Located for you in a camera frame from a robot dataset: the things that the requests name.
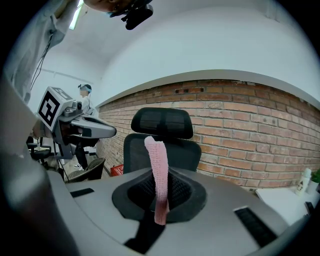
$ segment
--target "white wall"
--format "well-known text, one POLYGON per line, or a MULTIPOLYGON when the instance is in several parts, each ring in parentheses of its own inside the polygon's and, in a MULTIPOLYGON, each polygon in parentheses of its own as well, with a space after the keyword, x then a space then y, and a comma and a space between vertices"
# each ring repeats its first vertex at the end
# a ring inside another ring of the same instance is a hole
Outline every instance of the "white wall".
POLYGON ((231 7, 185 12, 133 41, 106 68, 98 102, 192 79, 266 84, 320 108, 320 65, 296 29, 231 7))
POLYGON ((32 112, 38 110, 40 101, 48 86, 62 88, 76 100, 80 100, 78 85, 92 86, 91 100, 98 104, 99 86, 105 64, 92 54, 76 46, 65 49, 62 45, 53 47, 44 59, 39 77, 36 79, 28 103, 32 112))

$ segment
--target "green plant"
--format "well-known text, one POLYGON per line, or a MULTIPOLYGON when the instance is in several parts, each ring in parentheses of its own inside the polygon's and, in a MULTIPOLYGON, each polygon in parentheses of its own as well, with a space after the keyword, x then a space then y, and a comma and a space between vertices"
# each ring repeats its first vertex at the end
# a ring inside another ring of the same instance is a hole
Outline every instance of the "green plant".
POLYGON ((315 183, 320 183, 320 169, 311 173, 311 180, 315 183))

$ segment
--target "white desk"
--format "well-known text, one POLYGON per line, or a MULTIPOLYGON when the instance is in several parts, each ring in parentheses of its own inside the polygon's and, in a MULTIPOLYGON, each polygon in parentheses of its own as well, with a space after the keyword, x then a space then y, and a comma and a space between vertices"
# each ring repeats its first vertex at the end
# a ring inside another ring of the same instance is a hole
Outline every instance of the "white desk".
POLYGON ((313 195, 305 192, 298 196, 295 194, 296 187, 285 188, 260 188, 255 192, 258 197, 268 206, 274 209, 290 226, 308 214, 305 202, 311 202, 313 207, 320 199, 320 194, 313 195))

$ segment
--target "brick wall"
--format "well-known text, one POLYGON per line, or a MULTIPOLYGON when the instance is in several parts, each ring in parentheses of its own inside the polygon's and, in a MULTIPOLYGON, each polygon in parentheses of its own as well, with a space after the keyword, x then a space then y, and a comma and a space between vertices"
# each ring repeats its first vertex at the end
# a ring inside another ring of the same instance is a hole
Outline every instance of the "brick wall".
POLYGON ((248 188, 295 185, 306 168, 320 168, 320 111, 261 84, 199 80, 140 91, 102 106, 99 117, 117 128, 97 154, 105 166, 123 163, 123 144, 143 107, 188 111, 201 149, 198 172, 248 188))

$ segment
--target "pink sock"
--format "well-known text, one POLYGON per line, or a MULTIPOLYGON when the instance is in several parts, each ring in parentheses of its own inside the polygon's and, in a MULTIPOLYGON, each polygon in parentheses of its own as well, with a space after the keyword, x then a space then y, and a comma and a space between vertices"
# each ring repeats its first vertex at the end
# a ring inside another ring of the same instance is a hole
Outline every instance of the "pink sock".
POLYGON ((155 214, 154 222, 165 225, 168 204, 168 157, 165 144, 162 141, 155 141, 152 136, 144 140, 144 145, 149 152, 152 173, 155 181, 155 214))

